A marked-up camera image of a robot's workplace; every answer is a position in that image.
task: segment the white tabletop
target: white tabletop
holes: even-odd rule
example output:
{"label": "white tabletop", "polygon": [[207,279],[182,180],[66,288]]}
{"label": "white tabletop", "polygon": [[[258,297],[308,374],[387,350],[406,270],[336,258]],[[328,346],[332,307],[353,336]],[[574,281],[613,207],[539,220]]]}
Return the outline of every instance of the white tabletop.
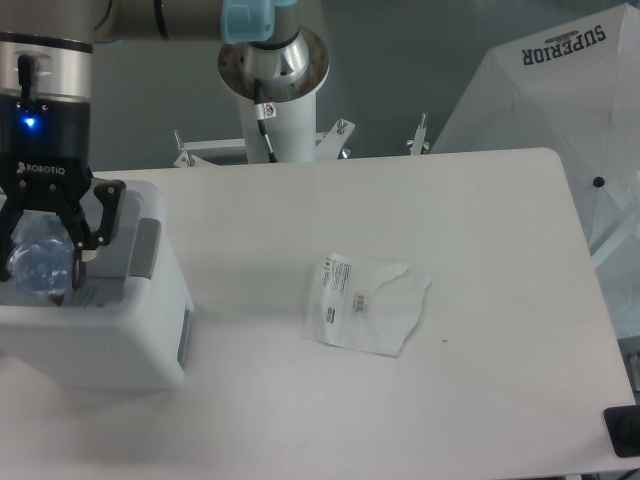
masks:
{"label": "white tabletop", "polygon": [[[555,154],[120,172],[164,192],[196,303],[186,380],[63,390],[0,359],[0,476],[517,478],[623,470],[633,404]],[[433,278],[399,358],[301,338],[328,252]]]}

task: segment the plastic bottle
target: plastic bottle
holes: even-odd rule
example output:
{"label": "plastic bottle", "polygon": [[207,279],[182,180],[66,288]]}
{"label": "plastic bottle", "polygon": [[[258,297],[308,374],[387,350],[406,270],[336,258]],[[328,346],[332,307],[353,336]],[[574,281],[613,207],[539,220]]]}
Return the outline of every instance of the plastic bottle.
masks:
{"label": "plastic bottle", "polygon": [[7,269],[17,290],[36,297],[73,292],[73,243],[59,217],[25,213],[13,238]]}

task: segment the robotiq logo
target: robotiq logo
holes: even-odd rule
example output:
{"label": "robotiq logo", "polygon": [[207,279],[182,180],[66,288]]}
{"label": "robotiq logo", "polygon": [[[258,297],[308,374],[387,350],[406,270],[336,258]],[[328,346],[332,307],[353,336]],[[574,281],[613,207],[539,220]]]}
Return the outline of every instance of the robotiq logo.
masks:
{"label": "robotiq logo", "polygon": [[24,162],[18,162],[18,172],[17,173],[42,173],[44,175],[59,175],[64,177],[67,174],[67,171],[63,167],[50,167],[49,165],[31,165]]}
{"label": "robotiq logo", "polygon": [[534,63],[544,63],[556,58],[564,57],[575,52],[584,50],[585,48],[592,47],[598,42],[604,42],[607,39],[607,35],[602,29],[602,25],[596,25],[592,30],[587,30],[584,33],[579,33],[577,30],[565,33],[558,37],[550,38],[545,43],[554,43],[555,45],[522,50],[522,63],[525,65],[533,65]]}

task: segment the cable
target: cable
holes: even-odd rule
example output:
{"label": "cable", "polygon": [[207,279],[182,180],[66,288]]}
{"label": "cable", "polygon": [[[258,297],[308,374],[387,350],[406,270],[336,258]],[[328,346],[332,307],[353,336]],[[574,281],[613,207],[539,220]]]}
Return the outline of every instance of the cable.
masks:
{"label": "cable", "polygon": [[618,477],[616,480],[627,480],[628,478],[631,478],[633,475],[635,475],[638,472],[640,472],[640,468],[636,468],[634,470],[629,470],[627,473],[625,473],[624,475]]}
{"label": "cable", "polygon": [[[260,105],[260,88],[262,87],[262,82],[260,80],[253,81],[253,103],[254,105]],[[267,132],[267,125],[265,124],[263,119],[258,119],[258,129],[260,130],[260,135],[264,138],[265,146],[267,147],[267,155],[269,156],[269,163],[278,163],[278,159],[276,157],[275,152],[273,151],[273,145],[271,144],[271,139],[269,138],[269,133]]]}

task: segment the barcode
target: barcode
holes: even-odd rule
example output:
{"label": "barcode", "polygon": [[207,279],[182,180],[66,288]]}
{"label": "barcode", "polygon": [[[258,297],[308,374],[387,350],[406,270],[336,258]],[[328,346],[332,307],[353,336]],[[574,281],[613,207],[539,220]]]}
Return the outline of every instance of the barcode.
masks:
{"label": "barcode", "polygon": [[365,296],[356,294],[356,298],[353,300],[353,309],[356,313],[364,313]]}
{"label": "barcode", "polygon": [[329,307],[327,310],[327,323],[333,323],[336,319],[336,311],[334,308]]}

